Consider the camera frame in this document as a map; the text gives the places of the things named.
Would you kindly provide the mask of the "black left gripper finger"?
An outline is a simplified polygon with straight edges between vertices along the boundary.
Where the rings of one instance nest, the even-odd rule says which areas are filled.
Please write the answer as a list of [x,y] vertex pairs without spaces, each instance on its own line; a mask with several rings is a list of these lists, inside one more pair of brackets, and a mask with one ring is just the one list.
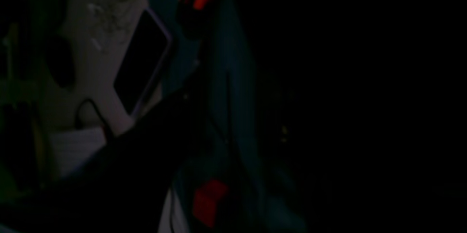
[[1,203],[1,225],[20,233],[156,232],[167,190],[200,150],[200,70],[134,127],[40,191]]

